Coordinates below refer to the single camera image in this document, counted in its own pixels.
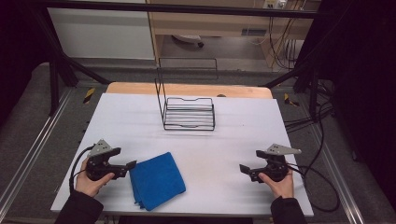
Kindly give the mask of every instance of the wall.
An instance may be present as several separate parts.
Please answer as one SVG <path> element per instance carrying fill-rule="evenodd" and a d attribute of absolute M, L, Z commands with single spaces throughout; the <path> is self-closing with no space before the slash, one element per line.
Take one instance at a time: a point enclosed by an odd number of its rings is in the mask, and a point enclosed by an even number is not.
<path fill-rule="evenodd" d="M 70 57 L 154 60 L 147 12 L 49 8 L 49 14 Z"/>

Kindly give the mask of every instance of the gray floor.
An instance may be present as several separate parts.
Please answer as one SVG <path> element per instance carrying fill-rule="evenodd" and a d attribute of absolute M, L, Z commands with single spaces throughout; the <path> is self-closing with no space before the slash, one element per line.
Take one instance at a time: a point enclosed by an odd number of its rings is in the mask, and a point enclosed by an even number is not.
<path fill-rule="evenodd" d="M 219 61 L 221 76 L 216 84 L 257 86 L 283 74 L 273 72 L 264 61 L 260 49 L 243 38 L 205 37 L 202 49 L 191 44 L 179 43 L 171 37 L 165 38 L 164 57 L 215 57 Z M 155 70 L 149 67 L 137 69 L 129 66 L 96 66 L 92 70 L 103 77 L 116 81 L 152 81 Z M 56 189 L 62 183 L 78 148 L 78 141 L 88 127 L 88 121 L 106 86 L 92 84 L 92 81 L 79 75 L 81 81 L 77 88 L 66 88 L 71 92 L 63 114 L 44 144 L 34 166 L 24 180 L 21 189 L 7 210 L 6 221 L 18 220 L 25 223 L 51 223 L 56 214 L 51 213 L 50 206 L 56 195 Z M 294 94 L 289 86 L 293 79 L 273 89 L 278 100 L 284 120 L 305 118 L 301 106 L 284 104 L 284 92 L 290 94 L 293 101 L 307 99 L 306 93 Z M 90 86 L 95 86 L 95 93 L 90 102 L 82 103 Z M 24 157 L 35 142 L 41 128 L 49 118 L 50 85 L 48 67 L 40 66 L 33 74 L 25 94 L 10 114 L 8 121 L 0 129 L 0 191 L 7 192 L 8 183 L 17 173 Z M 355 162 L 347 145 L 337 119 L 327 117 L 323 120 L 325 141 L 342 175 L 349 186 L 365 223 L 396 223 L 394 210 L 375 183 L 364 163 Z M 293 147 L 301 148 L 303 154 L 296 156 L 299 164 L 308 164 L 318 149 L 313 130 L 309 127 L 290 133 Z M 322 158 L 314 167 L 329 177 Z M 317 176 L 308 177 L 308 196 L 311 202 L 320 207 L 332 207 L 334 194 Z M 349 223 L 343 206 L 333 213 L 314 209 L 315 216 L 307 220 L 310 223 Z"/>

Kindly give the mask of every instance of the black wire basket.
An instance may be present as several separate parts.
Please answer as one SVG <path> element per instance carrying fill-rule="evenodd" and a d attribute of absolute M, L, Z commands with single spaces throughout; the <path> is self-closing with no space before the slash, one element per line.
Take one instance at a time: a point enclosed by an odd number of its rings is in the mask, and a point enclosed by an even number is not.
<path fill-rule="evenodd" d="M 164 66 L 162 61 L 174 61 L 178 66 Z M 186 66 L 193 60 L 204 62 L 205 66 L 194 67 Z M 218 79 L 216 59 L 180 59 L 166 58 L 160 59 L 160 66 L 157 68 L 157 78 L 155 79 L 155 87 L 160 106 L 161 117 L 163 120 L 163 128 L 167 131 L 214 131 L 216 127 L 215 106 L 212 98 L 181 98 L 168 97 L 165 92 L 165 80 L 181 80 L 181 79 Z"/>

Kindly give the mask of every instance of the aluminum rail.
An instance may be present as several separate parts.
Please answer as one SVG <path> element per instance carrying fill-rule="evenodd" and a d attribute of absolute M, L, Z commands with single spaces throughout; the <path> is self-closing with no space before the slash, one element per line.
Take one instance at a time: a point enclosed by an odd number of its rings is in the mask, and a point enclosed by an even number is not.
<path fill-rule="evenodd" d="M 37 136 L 35 142 L 29 149 L 29 152 L 25 156 L 23 162 L 21 163 L 20 167 L 18 168 L 15 175 L 12 177 L 12 180 L 9 182 L 6 190 L 3 192 L 3 195 L 0 198 L 0 223 L 5 218 L 8 209 L 14 202 L 14 199 L 17 197 L 18 192 L 20 191 L 25 179 L 29 175 L 30 171 L 32 170 L 35 161 L 37 160 L 41 150 L 43 149 L 44 145 L 46 144 L 48 138 L 52 130 L 54 129 L 56 123 L 58 122 L 60 116 L 64 112 L 64 109 L 70 99 L 70 96 L 74 92 L 73 89 L 67 89 L 60 101 L 60 107 L 55 112 L 52 117 L 49 117 L 41 129 L 41 132 Z"/>
<path fill-rule="evenodd" d="M 310 114 L 308 112 L 309 110 L 308 102 L 305 100 L 304 97 L 298 96 L 298 98 L 303 111 L 309 117 Z M 320 137 L 322 133 L 320 132 L 320 128 L 318 124 L 316 123 L 311 125 L 311 129 L 315 136 L 315 140 L 317 141 L 318 145 L 320 145 Z M 334 186 L 336 187 L 340 195 L 340 201 L 344 207 L 346 216 L 349 219 L 349 223 L 364 224 L 364 219 L 363 216 L 361 215 L 361 210 L 356 205 L 352 193 L 350 192 L 349 187 L 347 186 L 347 182 L 345 181 L 340 169 L 338 168 L 337 163 L 334 157 L 332 156 L 331 150 L 326 144 L 326 141 L 323 142 L 321 158 L 323 159 L 327 171 L 329 172 L 329 175 L 332 179 L 332 182 L 334 183 Z"/>

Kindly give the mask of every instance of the cable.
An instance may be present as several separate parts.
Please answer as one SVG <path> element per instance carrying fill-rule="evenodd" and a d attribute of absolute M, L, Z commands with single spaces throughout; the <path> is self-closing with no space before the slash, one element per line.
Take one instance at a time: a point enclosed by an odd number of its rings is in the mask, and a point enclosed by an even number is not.
<path fill-rule="evenodd" d="M 326 102 L 326 103 L 324 103 L 323 105 L 320 106 L 320 108 L 319 108 L 319 114 L 321 113 L 321 110 L 322 110 L 323 106 L 325 106 L 325 105 L 328 104 L 328 103 L 329 103 L 329 101 Z M 315 163 L 315 161 L 318 159 L 318 156 L 319 156 L 321 150 L 323 149 L 324 131 L 323 131 L 323 124 L 322 124 L 322 121 L 321 121 L 321 116 L 318 116 L 318 122 L 319 122 L 319 127 L 320 127 L 320 132 L 321 132 L 319 149 L 318 149 L 318 152 L 317 152 L 317 154 L 315 155 L 314 159 L 311 161 L 311 163 L 309 163 L 307 169 L 306 169 L 305 172 L 304 172 L 304 175 L 306 175 L 306 174 L 308 173 L 308 171 L 311 170 L 312 165 L 313 165 L 313 164 Z"/>
<path fill-rule="evenodd" d="M 91 147 L 85 148 L 84 150 L 82 150 L 81 153 L 79 153 L 78 157 L 76 158 L 76 161 L 75 161 L 75 163 L 73 164 L 72 172 L 71 172 L 70 178 L 69 178 L 69 189 L 70 189 L 70 193 L 73 193 L 73 191 L 74 191 L 74 178 L 75 178 L 75 176 L 76 176 L 76 175 L 74 175 L 74 172 L 76 171 L 76 166 L 77 166 L 77 163 L 79 162 L 79 159 L 81 158 L 81 156 L 82 156 L 86 151 L 89 151 L 89 150 L 93 149 L 94 146 L 95 146 L 95 145 L 93 145 L 93 146 L 91 146 Z"/>
<path fill-rule="evenodd" d="M 313 164 L 315 163 L 315 161 L 318 159 L 318 156 L 319 156 L 320 152 L 321 152 L 322 149 L 323 149 L 323 143 L 324 143 L 324 129 L 323 129 L 322 119 L 324 119 L 326 116 L 328 116 L 328 115 L 331 113 L 331 111 L 332 111 L 332 106 L 328 106 L 328 107 L 325 107 L 325 108 L 324 108 L 324 106 L 327 105 L 327 104 L 329 104 L 329 103 L 330 103 L 330 100 L 327 101 L 327 102 L 325 102 L 324 104 L 322 104 L 322 105 L 320 106 L 320 108 L 319 108 L 319 112 L 318 112 L 318 122 L 319 122 L 320 131 L 321 131 L 321 138 L 320 138 L 319 149 L 318 149 L 318 152 L 317 152 L 317 154 L 315 155 L 314 159 L 313 159 L 313 160 L 309 163 L 309 165 L 307 165 L 307 166 L 304 166 L 304 165 L 296 165 L 296 164 L 290 164 L 290 163 L 288 164 L 288 167 L 289 167 L 291 170 L 293 170 L 293 171 L 299 173 L 299 174 L 302 176 L 302 179 L 303 179 L 303 181 L 304 181 L 304 186 L 305 186 L 306 188 L 307 188 L 306 177 L 307 177 L 307 174 L 308 174 L 309 171 L 312 171 L 313 173 L 319 175 L 322 179 L 324 179 L 324 180 L 332 187 L 332 189 L 333 189 L 333 191 L 334 191 L 334 193 L 335 193 L 335 196 L 336 196 L 336 205 L 335 205 L 333 208 L 330 208 L 330 209 L 321 208 L 321 207 L 319 207 L 319 206 L 317 206 L 316 204 L 314 204 L 314 203 L 311 202 L 311 205 L 312 205 L 314 208 L 318 209 L 319 211 L 328 212 L 328 213 L 334 212 L 334 211 L 336 211 L 336 210 L 339 208 L 340 203 L 341 203 L 340 197 L 339 197 L 338 191 L 337 191 L 337 189 L 335 188 L 334 184 L 333 184 L 329 179 L 327 179 L 321 172 L 319 172 L 319 171 L 317 171 L 316 169 L 314 169 L 314 168 L 312 167 L 312 165 L 313 165 Z M 305 118 L 305 119 L 296 119 L 296 120 L 285 121 L 285 122 L 290 122 L 290 124 L 288 124 L 289 127 L 291 127 L 291 126 L 293 127 L 294 125 L 301 125 L 301 124 L 304 124 L 304 123 L 307 123 L 307 122 L 312 122 L 312 123 L 309 123 L 308 125 L 313 124 L 312 118 L 309 118 L 309 117 L 308 117 L 308 118 Z M 298 167 L 299 169 L 302 169 L 302 168 L 303 168 L 304 171 L 303 171 L 303 170 L 302 170 L 302 171 L 297 170 L 297 169 L 291 167 L 290 165 L 294 165 L 294 166 Z"/>
<path fill-rule="evenodd" d="M 300 0 L 295 1 L 295 4 L 293 7 L 291 7 L 291 10 L 294 10 Z M 280 67 L 280 68 L 284 68 L 284 69 L 288 69 L 289 71 L 291 70 L 290 68 L 290 62 L 288 62 L 289 66 L 286 66 L 285 64 L 283 64 L 281 62 L 281 59 L 279 58 L 279 55 L 277 54 L 277 52 L 279 51 L 279 49 L 284 46 L 287 37 L 289 36 L 290 33 L 290 29 L 291 26 L 294 24 L 294 22 L 296 21 L 295 18 L 289 18 L 288 24 L 285 27 L 285 30 L 283 31 L 282 36 L 275 42 L 275 44 L 273 43 L 272 40 L 272 32 L 273 32 L 273 26 L 274 26 L 274 18 L 270 17 L 270 22 L 268 24 L 268 30 L 269 30 L 269 37 L 270 37 L 270 47 L 271 50 L 273 52 L 273 57 L 275 59 L 276 64 Z M 280 40 L 280 44 L 277 47 L 277 50 L 275 50 L 274 45 L 276 45 L 278 43 L 278 41 Z"/>
<path fill-rule="evenodd" d="M 297 40 L 288 40 L 288 44 L 285 47 L 285 58 L 288 60 L 289 71 L 291 70 L 290 61 L 293 61 L 293 67 L 295 65 L 296 42 Z"/>
<path fill-rule="evenodd" d="M 298 170 L 298 169 L 295 169 L 295 168 L 292 167 L 292 166 L 296 166 L 296 167 L 298 167 L 299 169 L 301 169 L 301 168 L 308 169 L 309 167 L 308 167 L 308 166 L 304 166 L 304 165 L 297 165 L 297 164 L 288 163 L 288 167 L 289 167 L 292 171 L 295 171 L 295 172 L 299 173 L 299 174 L 302 176 L 302 179 L 303 179 L 303 181 L 304 181 L 304 186 L 305 186 L 305 188 L 307 188 L 307 185 L 306 185 L 306 175 L 304 174 L 304 172 L 302 172 L 302 171 L 300 171 L 300 170 Z M 336 210 L 340 207 L 341 200 L 340 200 L 340 195 L 339 195 L 337 189 L 335 188 L 334 184 L 332 183 L 332 181 L 330 181 L 328 178 L 326 178 L 326 176 L 324 176 L 324 175 L 323 175 L 321 172 L 319 172 L 318 170 L 316 170 L 316 169 L 314 169 L 314 168 L 312 168 L 312 167 L 310 167 L 309 169 L 310 169 L 312 172 L 314 172 L 315 174 L 317 174 L 318 176 L 320 176 L 324 181 L 326 181 L 326 182 L 330 185 L 330 187 L 331 187 L 332 190 L 334 191 L 335 198 L 336 198 L 336 203 L 335 203 L 335 206 L 334 206 L 333 208 L 321 208 L 321 207 L 315 205 L 314 203 L 312 203 L 312 202 L 310 201 L 311 205 L 312 205 L 314 208 L 316 208 L 316 209 L 318 209 L 319 211 L 322 211 L 322 212 L 330 213 L 330 212 L 336 211 Z"/>
<path fill-rule="evenodd" d="M 308 127 L 308 126 L 310 126 L 310 125 L 312 125 L 312 124 L 314 124 L 314 122 L 312 122 L 312 123 L 309 123 L 309 124 L 306 124 L 306 125 L 305 125 L 305 126 L 303 126 L 303 127 L 299 127 L 299 128 L 297 128 L 297 129 L 294 129 L 294 130 L 288 131 L 288 133 L 294 133 L 294 132 L 300 131 L 301 129 L 303 129 L 303 128 L 306 128 L 306 127 Z"/>

